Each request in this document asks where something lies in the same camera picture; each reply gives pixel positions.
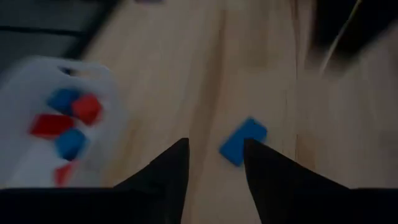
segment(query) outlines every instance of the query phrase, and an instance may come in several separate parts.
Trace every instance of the blue cube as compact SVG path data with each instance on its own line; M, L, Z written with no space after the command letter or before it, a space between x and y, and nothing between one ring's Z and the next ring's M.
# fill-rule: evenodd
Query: blue cube
M76 128L65 131L55 140L58 155L68 161L74 160L79 155L85 143L85 135Z
M72 103L80 96L80 92L76 89L59 89L55 91L47 104L53 109L65 115L73 115Z
M265 140L267 129L260 122L248 118L221 146L220 153L236 166L243 162L243 141L245 139Z

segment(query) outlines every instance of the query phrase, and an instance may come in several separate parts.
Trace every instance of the white bin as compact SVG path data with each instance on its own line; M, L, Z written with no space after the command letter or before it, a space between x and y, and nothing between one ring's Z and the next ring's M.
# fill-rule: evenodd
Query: white bin
M73 77L71 69L93 77ZM116 141L126 120L110 71L95 63L31 57L1 75L0 186L54 187L53 169L67 161L57 157L53 141L29 134L35 115L57 113L47 106L59 88L76 87L95 94L103 105L101 121L93 127L78 124L89 143L78 157L67 186L98 187L113 159Z

